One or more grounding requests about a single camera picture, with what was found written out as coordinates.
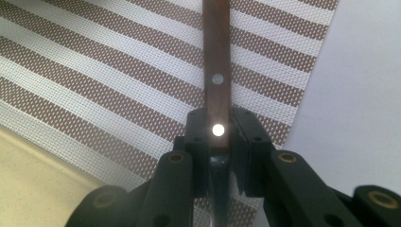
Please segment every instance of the white stripe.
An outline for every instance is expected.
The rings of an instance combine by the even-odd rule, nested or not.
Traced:
[[[119,33],[110,31],[109,29],[103,26],[99,26],[98,24],[95,24],[92,21],[80,18],[75,14],[72,14],[62,9],[55,8],[46,3],[38,2],[37,0],[31,0],[28,3],[35,2],[36,4],[36,2],[38,2],[37,3],[38,5],[35,5],[36,7],[30,7],[27,4],[24,4],[26,3],[25,1],[22,2],[19,0],[14,0],[14,1],[18,2],[19,6],[25,8],[26,10],[34,11],[35,14],[43,16],[47,20],[57,21],[61,25],[65,24],[70,29],[75,30],[78,33],[84,34],[85,36],[88,36],[88,38],[90,39],[94,39],[97,40],[98,42],[108,44],[111,47],[113,47],[116,44],[124,44],[121,46],[115,46],[115,48],[122,52],[124,52],[125,49],[129,49],[129,52],[133,53],[134,55],[141,56],[142,59],[145,59],[149,62],[156,62],[156,64],[154,64],[155,67],[157,67],[157,65],[162,65],[164,68],[168,69],[169,71],[168,73],[174,71],[176,73],[172,75],[177,76],[177,78],[182,79],[188,83],[191,83],[201,89],[203,88],[202,70],[193,65],[191,65],[192,71],[188,72],[188,68],[186,68],[186,66],[188,66],[189,64],[180,61],[162,51],[148,53],[149,49],[155,49],[155,48],[147,44],[140,43],[140,45],[132,49],[133,46],[136,46],[138,44],[138,42],[135,41],[134,39],[129,39]],[[295,87],[298,87],[300,84],[304,85],[301,88],[305,87],[305,84],[307,82],[307,77],[309,74],[306,74],[306,77],[300,77],[300,75],[304,75],[305,73],[293,69],[289,66],[283,65],[279,62],[263,58],[260,55],[254,54],[253,52],[245,50],[240,47],[234,46],[233,48],[232,45],[232,51],[234,53],[232,55],[233,56],[232,61],[235,63],[242,64],[242,62],[246,62],[247,64],[242,64],[242,65],[250,66],[249,68],[252,69],[253,71],[259,73],[264,72],[262,74],[270,75],[273,79],[277,79],[279,81],[282,81],[289,85],[293,85]],[[252,92],[251,90],[248,89],[246,89],[246,91],[249,91],[249,93],[251,94],[256,94],[255,92]],[[267,110],[271,110],[271,107],[266,106],[264,104],[261,105],[260,103],[254,101],[245,103],[243,102],[243,100],[248,100],[248,98],[246,97],[241,97],[238,99],[234,98],[234,102],[238,102],[237,104],[246,107],[250,111],[265,115],[269,118],[283,122],[285,124],[289,122],[286,114],[271,115],[271,113],[266,113]],[[260,100],[262,103],[272,102],[272,100],[267,97],[258,98],[258,100]],[[289,108],[287,113],[292,113],[292,107],[289,107],[286,104],[279,103],[277,107],[279,108],[279,110],[285,110],[286,108]]]
[[[194,110],[192,106],[147,86],[104,63],[47,40],[37,33],[15,25],[4,18],[0,18],[0,27],[2,27],[1,30],[3,31],[2,36],[52,61],[95,79],[181,124],[185,124],[186,115]]]
[[[257,0],[268,6],[288,12],[307,21],[328,26],[334,10],[321,9],[297,0]]]
[[[240,85],[233,84],[233,102],[256,114],[291,125],[297,108],[281,102],[266,99],[264,96],[250,91]]]
[[[265,77],[303,90],[310,75],[310,73],[291,68],[233,44],[231,45],[231,61],[239,65],[246,65],[247,68]]]
[[[177,59],[151,45],[144,44],[118,32],[107,29],[93,21],[74,13],[57,8],[40,0],[9,0],[12,4],[43,17],[60,26],[64,26],[100,44],[117,49],[146,62],[153,67],[167,72],[174,77],[197,87],[203,87],[201,69],[195,65]]]
[[[307,55],[317,56],[323,41],[309,39],[303,35],[272,23],[254,18],[248,14],[231,10],[231,24],[239,29],[261,36],[278,44]]]
[[[177,22],[161,16],[147,9],[140,8],[125,0],[85,0],[93,5],[110,10],[126,17],[138,24],[162,31],[177,39],[192,44],[197,48],[203,48],[202,32],[192,26]]]
[[[83,146],[80,142],[44,122],[15,109],[3,100],[0,100],[0,110],[1,125],[98,178],[105,184],[118,185],[131,191],[145,182],[145,179],[123,166]],[[209,216],[195,206],[194,220],[196,227],[202,227],[205,226],[202,223],[208,222]]]
[[[188,0],[167,0],[180,7],[191,9],[201,13],[201,1]],[[328,26],[334,11],[320,9],[310,6],[309,4],[297,0],[257,0],[265,5],[280,9],[282,11],[293,14],[294,16],[304,18],[307,21]]]
[[[62,87],[58,83],[45,79],[4,57],[0,57],[0,62],[4,78],[55,103],[153,158],[159,159],[160,156],[172,149],[171,142]]]
[[[187,1],[187,0],[166,0],[167,2],[173,3],[182,8],[190,9],[201,13],[202,1]]]

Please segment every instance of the white surface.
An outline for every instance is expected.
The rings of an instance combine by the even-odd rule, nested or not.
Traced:
[[[401,2],[340,1],[285,149],[348,195],[401,194]],[[262,207],[253,224],[269,226]]]
[[[0,226],[64,226],[82,199],[103,185],[0,127]]]

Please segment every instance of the black plastic part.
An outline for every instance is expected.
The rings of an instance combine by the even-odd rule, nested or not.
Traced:
[[[139,219],[139,215],[141,213],[142,206],[144,205],[150,183],[151,180],[136,187],[128,194],[129,210],[127,212],[127,216],[129,218],[127,219],[127,222],[128,226],[130,227],[135,226],[136,221],[138,221]]]
[[[276,193],[280,198],[291,218],[291,226],[362,226],[300,155],[286,150],[273,151],[270,158],[266,159],[266,168],[269,179],[265,183],[274,185],[275,188],[269,191],[266,187],[266,194],[271,197]],[[265,209],[268,219],[269,210]]]
[[[291,217],[282,203],[264,199],[263,209],[271,227],[291,227]]]
[[[188,227],[193,216],[192,157],[164,154],[157,165],[135,227]]]
[[[206,109],[190,112],[186,118],[185,151],[191,154],[194,173],[194,196],[206,196],[208,182],[209,146],[207,140],[208,117]]]
[[[256,116],[243,109],[233,109],[232,166],[239,193],[263,197],[263,157],[275,150]]]
[[[129,226],[128,193],[121,187],[103,186],[88,194],[68,219],[67,227]]]
[[[374,185],[360,186],[352,198],[354,214],[366,227],[400,227],[401,197]]]
[[[176,136],[174,138],[173,150],[185,150],[185,137]]]

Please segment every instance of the brown metal strip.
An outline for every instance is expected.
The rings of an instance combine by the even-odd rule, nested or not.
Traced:
[[[205,104],[210,131],[217,124],[228,131],[231,115],[230,4],[203,0],[203,57]],[[227,132],[211,133],[210,146],[228,151]]]

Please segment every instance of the screw hole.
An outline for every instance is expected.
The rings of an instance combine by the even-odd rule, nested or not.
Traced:
[[[396,199],[383,192],[370,191],[368,193],[368,197],[376,205],[385,207],[387,209],[397,209],[399,207]]]
[[[116,195],[111,191],[106,191],[95,198],[94,207],[97,209],[106,208],[113,205],[115,201]]]
[[[335,215],[325,215],[324,220],[327,224],[333,227],[343,227],[344,222],[341,220],[341,218],[335,216]]]
[[[170,217],[166,215],[156,216],[153,220],[154,227],[166,227],[170,223]]]
[[[183,161],[183,155],[182,154],[171,154],[168,156],[168,160],[171,163],[180,163]]]
[[[278,155],[278,158],[285,163],[295,163],[297,161],[295,156],[288,153],[281,153]]]
[[[219,85],[219,84],[223,83],[224,77],[220,74],[214,74],[212,77],[212,81],[214,84]]]

